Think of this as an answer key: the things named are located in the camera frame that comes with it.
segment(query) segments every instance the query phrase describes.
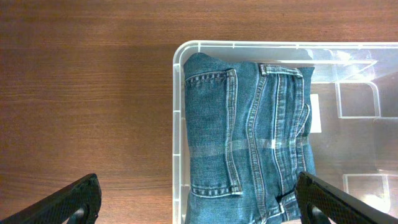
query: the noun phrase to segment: denim fabric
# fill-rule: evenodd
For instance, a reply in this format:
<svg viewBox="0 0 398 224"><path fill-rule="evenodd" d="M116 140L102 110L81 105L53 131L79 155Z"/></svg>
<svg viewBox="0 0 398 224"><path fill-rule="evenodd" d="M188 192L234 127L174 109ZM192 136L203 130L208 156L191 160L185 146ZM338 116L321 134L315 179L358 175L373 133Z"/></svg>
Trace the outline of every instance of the denim fabric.
<svg viewBox="0 0 398 224"><path fill-rule="evenodd" d="M280 223L300 217L299 172L315 174L308 135L313 68L184 65L191 191L185 223Z"/></svg>

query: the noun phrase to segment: wood grain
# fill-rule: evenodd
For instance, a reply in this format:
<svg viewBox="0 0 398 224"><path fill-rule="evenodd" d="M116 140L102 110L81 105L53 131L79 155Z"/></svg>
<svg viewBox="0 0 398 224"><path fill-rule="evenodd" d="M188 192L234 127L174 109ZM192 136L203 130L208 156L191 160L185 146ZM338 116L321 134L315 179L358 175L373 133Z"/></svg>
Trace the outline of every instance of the wood grain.
<svg viewBox="0 0 398 224"><path fill-rule="evenodd" d="M398 2L0 1L0 218L98 174L98 223L171 223L172 57L192 39L396 41Z"/></svg>

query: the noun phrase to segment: brown wooden surface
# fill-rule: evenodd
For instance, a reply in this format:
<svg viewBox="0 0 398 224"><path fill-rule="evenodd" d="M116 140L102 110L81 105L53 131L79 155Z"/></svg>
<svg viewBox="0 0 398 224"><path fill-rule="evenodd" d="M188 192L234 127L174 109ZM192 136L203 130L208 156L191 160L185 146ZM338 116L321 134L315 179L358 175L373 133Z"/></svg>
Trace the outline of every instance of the brown wooden surface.
<svg viewBox="0 0 398 224"><path fill-rule="evenodd" d="M396 0L0 0L0 219L95 172L98 223L171 223L180 44L396 41L397 9Z"/></svg>

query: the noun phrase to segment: plastic drawer organizer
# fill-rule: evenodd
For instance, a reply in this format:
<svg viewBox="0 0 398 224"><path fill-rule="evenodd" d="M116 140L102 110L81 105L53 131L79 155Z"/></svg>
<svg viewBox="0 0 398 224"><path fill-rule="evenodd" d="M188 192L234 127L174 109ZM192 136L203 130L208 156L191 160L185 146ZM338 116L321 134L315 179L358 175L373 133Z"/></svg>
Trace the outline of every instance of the plastic drawer organizer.
<svg viewBox="0 0 398 224"><path fill-rule="evenodd" d="M174 224L185 221L190 190L183 65L197 52L228 62L315 67L313 113L320 116L310 138L317 176L398 217L398 43L194 40L173 58Z"/></svg>

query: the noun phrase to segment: white sticker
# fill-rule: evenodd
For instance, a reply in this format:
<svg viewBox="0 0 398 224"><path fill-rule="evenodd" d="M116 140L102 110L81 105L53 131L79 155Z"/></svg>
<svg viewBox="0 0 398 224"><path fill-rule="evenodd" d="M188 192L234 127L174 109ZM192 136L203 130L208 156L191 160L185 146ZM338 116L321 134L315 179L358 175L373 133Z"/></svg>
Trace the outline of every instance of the white sticker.
<svg viewBox="0 0 398 224"><path fill-rule="evenodd" d="M321 133L321 116L319 113L319 97L318 94L311 94L312 122L311 133Z"/></svg>

